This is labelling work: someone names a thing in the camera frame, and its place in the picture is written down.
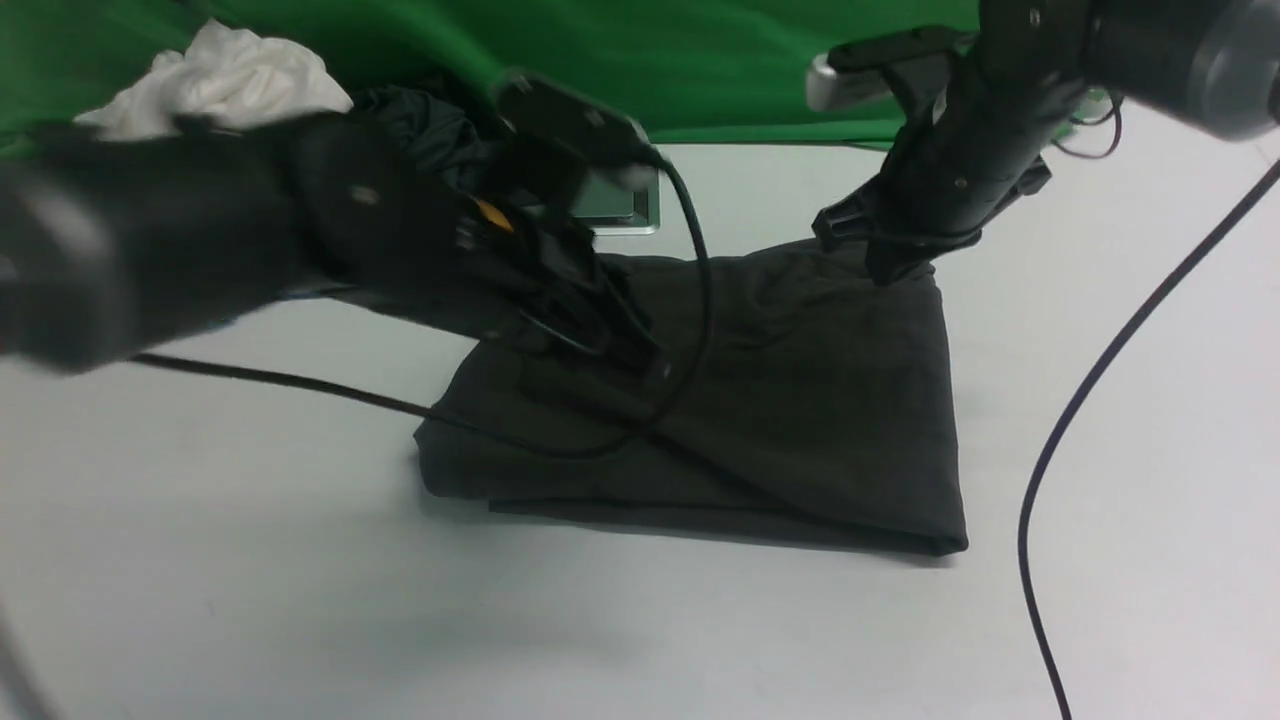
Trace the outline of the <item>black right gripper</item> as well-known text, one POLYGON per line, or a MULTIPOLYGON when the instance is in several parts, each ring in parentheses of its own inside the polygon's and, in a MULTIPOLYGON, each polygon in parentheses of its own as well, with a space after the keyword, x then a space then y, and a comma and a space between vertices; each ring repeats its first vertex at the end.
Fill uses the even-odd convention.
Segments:
POLYGON ((1087 20, 984 20, 966 33, 923 26, 860 42, 861 70, 902 95, 911 119, 872 181, 812 223, 823 251, 867 243, 879 287, 980 237, 1021 192, 1043 184, 1041 151, 1068 122, 1087 83, 1087 20))

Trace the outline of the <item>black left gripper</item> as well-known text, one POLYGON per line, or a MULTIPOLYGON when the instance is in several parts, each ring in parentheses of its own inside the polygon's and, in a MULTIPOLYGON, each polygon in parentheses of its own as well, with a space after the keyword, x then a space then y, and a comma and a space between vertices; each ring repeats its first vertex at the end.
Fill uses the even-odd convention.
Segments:
POLYGON ((461 192, 396 150, 342 151, 342 301, 522 354, 657 369, 649 320, 572 215, 591 173, 572 152, 506 150, 461 192))

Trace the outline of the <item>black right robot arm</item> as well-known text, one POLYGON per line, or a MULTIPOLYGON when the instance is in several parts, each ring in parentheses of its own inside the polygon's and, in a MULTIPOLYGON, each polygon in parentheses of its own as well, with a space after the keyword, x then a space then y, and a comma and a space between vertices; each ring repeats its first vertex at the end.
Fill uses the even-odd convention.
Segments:
POLYGON ((983 1, 974 32, 922 26, 832 47, 814 111, 892 97, 905 122, 878 173, 820 210, 826 251, 863 243, 877 284, 977 243, 1037 193, 1042 159, 1092 90, 1220 140, 1277 127, 1275 1, 983 1))

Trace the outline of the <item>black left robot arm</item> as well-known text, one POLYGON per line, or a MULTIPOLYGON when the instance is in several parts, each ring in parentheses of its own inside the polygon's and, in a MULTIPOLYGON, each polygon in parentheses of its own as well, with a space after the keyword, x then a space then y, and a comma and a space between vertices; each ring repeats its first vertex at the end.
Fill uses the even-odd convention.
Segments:
POLYGON ((3 163, 12 354, 82 373, 307 297, 635 380, 664 365, 588 229, 462 193, 366 120, 67 128, 3 163))

